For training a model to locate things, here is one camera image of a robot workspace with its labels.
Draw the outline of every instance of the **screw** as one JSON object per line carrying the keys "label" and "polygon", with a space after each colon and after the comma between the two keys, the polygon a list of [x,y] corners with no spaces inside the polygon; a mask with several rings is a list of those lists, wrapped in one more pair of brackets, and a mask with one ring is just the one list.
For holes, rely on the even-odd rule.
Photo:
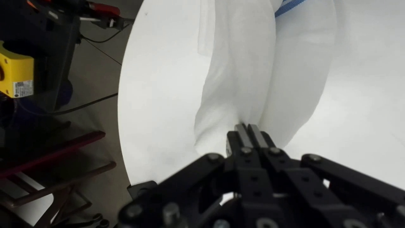
{"label": "screw", "polygon": [[212,228],[230,228],[230,224],[227,223],[227,221],[217,219],[215,221]]}
{"label": "screw", "polygon": [[218,160],[218,155],[217,154],[208,154],[207,155],[207,159],[209,160],[209,161],[216,161],[216,160]]}
{"label": "screw", "polygon": [[165,226],[171,226],[179,219],[179,208],[174,203],[169,203],[163,208],[163,222]]}
{"label": "screw", "polygon": [[405,205],[396,207],[396,213],[405,219]]}
{"label": "screw", "polygon": [[345,219],[342,222],[342,227],[344,228],[366,228],[364,226],[364,223],[359,222],[359,221],[355,221],[355,219]]}
{"label": "screw", "polygon": [[317,156],[317,155],[307,155],[307,157],[311,160],[311,161],[320,161],[321,159]]}
{"label": "screw", "polygon": [[271,147],[271,148],[269,148],[269,152],[271,152],[273,155],[279,155],[280,150],[277,147]]}
{"label": "screw", "polygon": [[251,154],[251,150],[247,148],[247,147],[242,147],[240,151],[241,151],[241,154],[244,154],[244,155]]}
{"label": "screw", "polygon": [[278,228],[278,224],[269,218],[259,218],[255,222],[255,228]]}
{"label": "screw", "polygon": [[134,205],[130,205],[126,208],[125,216],[128,219],[135,219],[136,217],[139,217],[141,214],[141,212],[142,212],[141,207],[137,204],[134,204]]}

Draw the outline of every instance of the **black cable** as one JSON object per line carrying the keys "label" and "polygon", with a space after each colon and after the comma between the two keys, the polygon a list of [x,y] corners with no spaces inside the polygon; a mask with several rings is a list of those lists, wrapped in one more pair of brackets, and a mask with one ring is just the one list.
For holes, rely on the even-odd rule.
{"label": "black cable", "polygon": [[73,112],[77,112],[79,109],[83,109],[85,107],[89,107],[89,105],[93,105],[93,104],[97,104],[97,103],[101,103],[103,100],[107,100],[107,99],[111,99],[113,97],[117,97],[117,93],[115,94],[111,94],[111,95],[107,95],[107,97],[103,97],[103,98],[99,98],[97,100],[93,100],[93,102],[89,102],[87,104],[83,104],[83,105],[79,105],[79,107],[75,107],[75,108],[72,108],[72,109],[66,109],[66,110],[61,110],[61,112],[55,112],[55,113],[35,113],[35,112],[31,112],[28,110],[26,107],[23,107],[23,104],[20,102],[20,100],[16,100],[16,107],[21,108],[23,112],[31,114],[31,116],[36,116],[36,117],[54,117],[54,116],[63,116],[63,114],[68,114],[68,113],[73,113]]}
{"label": "black cable", "polygon": [[120,31],[117,31],[116,33],[113,33],[111,37],[103,40],[103,41],[96,41],[96,40],[90,40],[88,37],[84,37],[83,34],[79,34],[80,38],[85,40],[85,41],[89,41],[92,43],[106,43],[108,41],[111,41],[113,37],[118,36],[125,28],[127,28],[130,24],[126,24],[123,28],[121,28]]}

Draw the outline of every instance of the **white curved surface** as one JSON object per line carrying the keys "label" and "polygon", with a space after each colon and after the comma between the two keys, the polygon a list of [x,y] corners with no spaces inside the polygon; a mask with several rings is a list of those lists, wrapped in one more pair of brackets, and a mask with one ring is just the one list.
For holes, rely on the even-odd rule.
{"label": "white curved surface", "polygon": [[[285,150],[294,156],[326,154],[401,185],[405,3],[337,0],[335,8],[337,36],[326,88],[313,116]],[[189,100],[199,100],[208,70],[208,57],[197,51],[198,10],[187,0],[149,0],[139,12],[118,89],[118,135],[131,184],[160,181],[197,156],[192,154],[192,124],[198,103]],[[163,117],[165,122],[151,122]],[[153,154],[166,145],[169,154]]]}

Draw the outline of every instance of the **yellow device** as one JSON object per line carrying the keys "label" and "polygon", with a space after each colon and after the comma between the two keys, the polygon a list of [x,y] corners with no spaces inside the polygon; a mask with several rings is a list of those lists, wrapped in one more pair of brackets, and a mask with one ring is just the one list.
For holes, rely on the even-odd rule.
{"label": "yellow device", "polygon": [[13,53],[0,41],[0,91],[11,99],[34,94],[35,60]]}

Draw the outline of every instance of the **yellow box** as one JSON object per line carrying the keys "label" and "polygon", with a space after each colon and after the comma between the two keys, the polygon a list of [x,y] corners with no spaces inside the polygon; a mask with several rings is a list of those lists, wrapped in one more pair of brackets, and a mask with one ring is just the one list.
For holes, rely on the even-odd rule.
{"label": "yellow box", "polygon": [[8,98],[34,94],[34,59],[7,51],[0,41],[0,91]]}

